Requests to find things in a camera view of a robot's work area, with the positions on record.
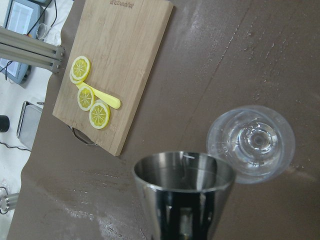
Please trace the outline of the middle lemon slice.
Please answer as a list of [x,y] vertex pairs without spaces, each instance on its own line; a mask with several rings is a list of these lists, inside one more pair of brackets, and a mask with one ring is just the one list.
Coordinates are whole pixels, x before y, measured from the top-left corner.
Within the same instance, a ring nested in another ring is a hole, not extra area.
[[89,86],[82,86],[78,89],[77,103],[81,110],[89,111],[95,103],[94,91]]

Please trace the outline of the steel double jigger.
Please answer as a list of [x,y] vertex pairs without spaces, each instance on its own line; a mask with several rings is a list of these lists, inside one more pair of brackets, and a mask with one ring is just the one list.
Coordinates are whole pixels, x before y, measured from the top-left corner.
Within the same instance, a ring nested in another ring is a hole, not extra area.
[[153,240],[211,240],[236,172],[205,153],[169,151],[140,159],[133,176]]

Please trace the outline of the black thermos bottle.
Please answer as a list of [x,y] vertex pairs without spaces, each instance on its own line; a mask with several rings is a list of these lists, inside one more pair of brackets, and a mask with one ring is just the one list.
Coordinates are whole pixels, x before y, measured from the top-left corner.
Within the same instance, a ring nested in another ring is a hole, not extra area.
[[0,132],[5,133],[10,128],[10,119],[6,115],[0,115]]

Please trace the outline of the top lemon slice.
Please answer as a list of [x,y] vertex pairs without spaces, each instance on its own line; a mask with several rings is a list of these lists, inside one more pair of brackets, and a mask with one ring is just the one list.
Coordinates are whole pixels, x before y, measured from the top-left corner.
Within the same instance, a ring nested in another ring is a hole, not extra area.
[[82,83],[89,75],[91,70],[90,60],[84,56],[78,56],[72,63],[69,78],[73,84]]

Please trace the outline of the digital kitchen scale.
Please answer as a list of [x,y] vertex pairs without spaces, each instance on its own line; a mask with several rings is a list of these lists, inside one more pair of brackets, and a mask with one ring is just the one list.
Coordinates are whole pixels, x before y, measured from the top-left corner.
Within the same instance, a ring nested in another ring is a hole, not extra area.
[[24,101],[20,113],[16,136],[24,147],[31,151],[43,109],[39,106]]

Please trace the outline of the aluminium frame post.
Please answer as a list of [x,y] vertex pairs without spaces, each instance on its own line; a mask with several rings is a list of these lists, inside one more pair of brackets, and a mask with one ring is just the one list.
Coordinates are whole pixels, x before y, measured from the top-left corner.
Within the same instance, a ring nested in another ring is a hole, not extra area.
[[6,28],[0,29],[0,57],[9,61],[60,71],[65,49]]

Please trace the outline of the wooden cutting board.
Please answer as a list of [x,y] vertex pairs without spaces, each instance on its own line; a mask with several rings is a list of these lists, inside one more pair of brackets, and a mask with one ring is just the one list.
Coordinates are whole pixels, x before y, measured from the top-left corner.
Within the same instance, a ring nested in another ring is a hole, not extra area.
[[[167,0],[87,0],[79,20],[53,115],[114,156],[120,155],[173,9]],[[95,129],[77,103],[72,62],[86,56],[86,83],[118,98],[108,125]]]

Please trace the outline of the brown table mat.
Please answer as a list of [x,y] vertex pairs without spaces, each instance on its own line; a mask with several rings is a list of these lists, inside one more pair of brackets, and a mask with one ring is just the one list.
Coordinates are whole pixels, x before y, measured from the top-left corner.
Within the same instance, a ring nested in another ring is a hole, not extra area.
[[143,157],[204,153],[212,122],[244,105],[280,113],[295,135],[288,169],[234,184],[216,240],[320,237],[320,3],[175,0],[120,156],[74,137],[44,109],[8,233],[10,240],[149,240],[133,177]]

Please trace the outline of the blue teach pendant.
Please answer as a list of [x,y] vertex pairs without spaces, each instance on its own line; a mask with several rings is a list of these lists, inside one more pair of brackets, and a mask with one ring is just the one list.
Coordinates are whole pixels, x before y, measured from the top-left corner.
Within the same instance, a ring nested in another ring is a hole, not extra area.
[[1,58],[0,72],[5,75],[6,79],[9,78],[16,84],[22,84],[28,79],[31,73],[31,66]]
[[29,0],[9,0],[3,28],[37,38],[37,30],[45,19],[45,9]]

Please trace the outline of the clear wine glass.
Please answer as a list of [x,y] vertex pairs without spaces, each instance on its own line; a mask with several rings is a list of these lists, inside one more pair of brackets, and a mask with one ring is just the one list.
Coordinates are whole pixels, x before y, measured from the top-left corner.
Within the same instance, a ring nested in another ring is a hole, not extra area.
[[219,116],[209,128],[207,152],[229,163],[239,184],[281,175],[291,164],[296,139],[288,121],[262,105],[246,105]]

